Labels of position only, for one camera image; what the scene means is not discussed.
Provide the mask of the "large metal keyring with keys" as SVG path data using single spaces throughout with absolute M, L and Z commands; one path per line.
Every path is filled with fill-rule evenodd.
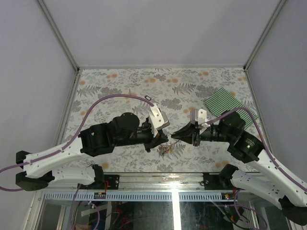
M 167 155 L 167 154 L 171 154 L 173 152 L 173 145 L 172 144 L 162 144 L 162 145 L 159 145 L 159 155 L 160 156 L 164 156 L 164 155 Z

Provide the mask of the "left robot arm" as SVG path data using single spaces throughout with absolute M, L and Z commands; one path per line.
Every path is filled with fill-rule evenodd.
M 67 167 L 77 160 L 88 160 L 112 153 L 114 148 L 143 144 L 147 152 L 168 142 L 163 128 L 169 126 L 165 113 L 149 115 L 143 123 L 133 113 L 123 113 L 108 123 L 93 125 L 79 133 L 72 143 L 58 145 L 40 153 L 19 151 L 16 163 L 23 163 L 23 171 L 16 174 L 15 184 L 25 191 L 47 187 L 80 187 L 105 189 L 101 166 Z

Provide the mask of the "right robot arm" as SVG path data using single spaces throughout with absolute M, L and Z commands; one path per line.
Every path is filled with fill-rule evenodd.
M 236 166 L 227 164 L 219 173 L 224 189 L 239 188 L 251 192 L 281 210 L 290 221 L 307 224 L 307 184 L 274 157 L 263 138 L 244 130 L 246 122 L 235 109 L 225 111 L 215 120 L 207 120 L 205 110 L 195 110 L 190 122 L 171 135 L 195 147 L 202 141 L 226 142 L 232 157 L 258 170 L 266 181 L 254 178 Z

